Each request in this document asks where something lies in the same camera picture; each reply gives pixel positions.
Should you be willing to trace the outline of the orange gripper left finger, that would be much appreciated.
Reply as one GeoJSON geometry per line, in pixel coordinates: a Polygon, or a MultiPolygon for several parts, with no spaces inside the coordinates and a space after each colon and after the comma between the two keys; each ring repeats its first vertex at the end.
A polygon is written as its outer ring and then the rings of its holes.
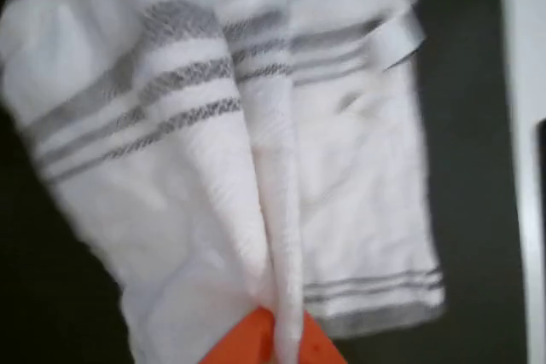
{"type": "Polygon", "coordinates": [[[258,308],[245,316],[200,361],[201,364],[262,364],[273,357],[274,315],[258,308]]]}

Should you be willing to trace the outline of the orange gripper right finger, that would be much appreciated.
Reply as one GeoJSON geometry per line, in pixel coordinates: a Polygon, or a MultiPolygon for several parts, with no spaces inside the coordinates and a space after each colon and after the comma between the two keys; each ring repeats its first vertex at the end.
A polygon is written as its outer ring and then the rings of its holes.
{"type": "Polygon", "coordinates": [[[346,364],[332,340],[307,312],[301,337],[301,364],[346,364]]]}

